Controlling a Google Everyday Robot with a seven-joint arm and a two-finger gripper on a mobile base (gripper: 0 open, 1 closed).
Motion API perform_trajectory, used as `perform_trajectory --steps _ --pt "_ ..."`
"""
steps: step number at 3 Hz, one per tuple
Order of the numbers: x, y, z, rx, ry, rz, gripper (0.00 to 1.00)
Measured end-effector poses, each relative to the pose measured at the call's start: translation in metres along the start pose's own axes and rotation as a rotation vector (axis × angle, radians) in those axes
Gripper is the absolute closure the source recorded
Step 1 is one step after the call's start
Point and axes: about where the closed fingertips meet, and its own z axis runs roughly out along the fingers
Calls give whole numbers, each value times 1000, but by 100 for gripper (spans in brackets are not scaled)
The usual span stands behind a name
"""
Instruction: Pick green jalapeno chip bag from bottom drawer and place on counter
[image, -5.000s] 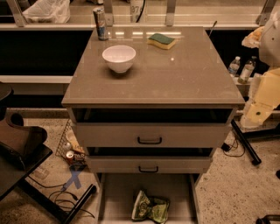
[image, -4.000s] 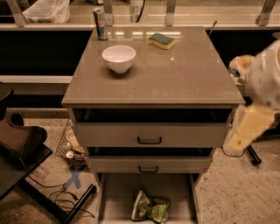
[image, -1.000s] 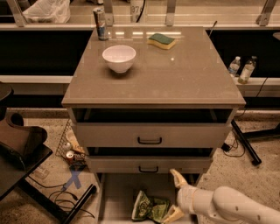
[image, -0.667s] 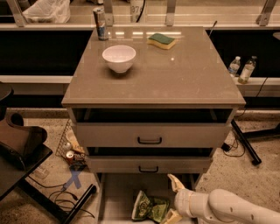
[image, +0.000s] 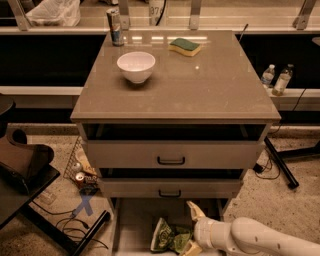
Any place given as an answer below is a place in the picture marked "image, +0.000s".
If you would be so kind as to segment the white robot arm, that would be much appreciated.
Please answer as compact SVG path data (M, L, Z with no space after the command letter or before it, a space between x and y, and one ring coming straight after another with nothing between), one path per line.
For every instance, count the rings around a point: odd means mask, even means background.
M202 250L222 250L231 256L320 256L320 245L278 232L246 217L227 223L207 217L188 201L195 222L193 239L187 242L182 256L197 256Z

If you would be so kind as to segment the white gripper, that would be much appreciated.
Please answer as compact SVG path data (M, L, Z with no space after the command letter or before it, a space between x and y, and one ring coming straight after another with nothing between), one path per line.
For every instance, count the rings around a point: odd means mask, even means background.
M231 235L231 223L221 222L205 217L204 212L192 201L188 201L194 226L195 241L189 240L179 256L198 256L205 250L222 250L228 254L234 252L234 241Z

